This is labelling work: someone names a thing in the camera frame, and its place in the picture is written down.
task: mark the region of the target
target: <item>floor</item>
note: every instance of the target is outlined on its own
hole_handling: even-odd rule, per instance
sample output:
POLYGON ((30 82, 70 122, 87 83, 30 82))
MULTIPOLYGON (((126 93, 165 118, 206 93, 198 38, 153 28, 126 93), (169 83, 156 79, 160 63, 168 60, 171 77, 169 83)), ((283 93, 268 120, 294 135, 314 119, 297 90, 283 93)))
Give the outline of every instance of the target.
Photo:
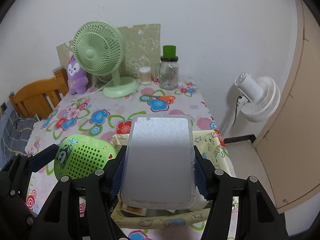
POLYGON ((256 176, 275 203, 268 176, 252 143, 250 141, 229 143, 227 144, 227 150, 236 177, 247 179, 249 176, 256 176))

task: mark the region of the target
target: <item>desk fan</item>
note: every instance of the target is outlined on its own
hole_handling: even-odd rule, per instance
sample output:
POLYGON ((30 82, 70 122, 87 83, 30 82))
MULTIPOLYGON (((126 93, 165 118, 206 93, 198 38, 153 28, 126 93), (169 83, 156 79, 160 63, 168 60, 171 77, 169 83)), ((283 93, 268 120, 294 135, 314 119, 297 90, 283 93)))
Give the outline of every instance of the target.
POLYGON ((112 82, 103 89, 106 97, 122 97, 139 87, 134 78, 120 77, 124 46, 122 34, 117 28, 98 21, 82 25, 73 39, 73 53, 88 73, 97 76, 112 74, 112 82))
POLYGON ((238 97, 235 119, 229 120, 223 129, 223 137, 236 122, 240 111, 250 122, 261 122, 276 111, 280 102, 279 87, 271 77, 259 77, 254 80, 250 75, 242 72, 236 78, 235 85, 243 95, 238 97))

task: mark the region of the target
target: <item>green speaker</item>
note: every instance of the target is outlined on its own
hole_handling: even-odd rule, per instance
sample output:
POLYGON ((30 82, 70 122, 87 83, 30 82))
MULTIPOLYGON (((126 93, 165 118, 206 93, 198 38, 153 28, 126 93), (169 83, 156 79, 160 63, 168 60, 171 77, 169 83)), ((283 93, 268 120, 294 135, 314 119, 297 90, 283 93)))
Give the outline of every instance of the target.
POLYGON ((68 175, 72 179, 89 176, 98 169, 103 169, 108 160, 117 155, 114 147, 103 140, 73 134, 60 144, 54 160, 54 174, 59 180, 68 175))

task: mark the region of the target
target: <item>purple plush toy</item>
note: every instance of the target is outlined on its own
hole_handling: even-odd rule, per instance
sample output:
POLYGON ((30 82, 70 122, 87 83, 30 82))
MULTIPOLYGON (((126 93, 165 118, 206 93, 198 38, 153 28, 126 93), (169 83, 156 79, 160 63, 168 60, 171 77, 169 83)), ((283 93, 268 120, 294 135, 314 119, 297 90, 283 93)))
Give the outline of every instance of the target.
POLYGON ((70 94, 74 95, 75 93, 78 93, 81 95, 85 93, 88 84, 86 74, 86 71, 80 67, 75 57, 72 56, 68 64, 68 85, 70 94))

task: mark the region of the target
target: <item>wooden headboard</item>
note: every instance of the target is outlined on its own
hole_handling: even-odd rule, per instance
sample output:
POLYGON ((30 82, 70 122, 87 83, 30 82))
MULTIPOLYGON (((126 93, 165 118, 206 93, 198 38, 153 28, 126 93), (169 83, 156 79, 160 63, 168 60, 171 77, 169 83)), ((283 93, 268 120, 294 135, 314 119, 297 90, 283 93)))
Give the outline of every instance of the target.
POLYGON ((65 96, 68 89, 66 70, 61 68, 54 72, 53 78, 32 82, 21 88, 16 94, 11 94, 9 99, 14 109, 24 117, 34 117, 36 114, 42 119, 47 119, 52 112, 47 96, 54 107, 61 101, 59 92, 65 96))

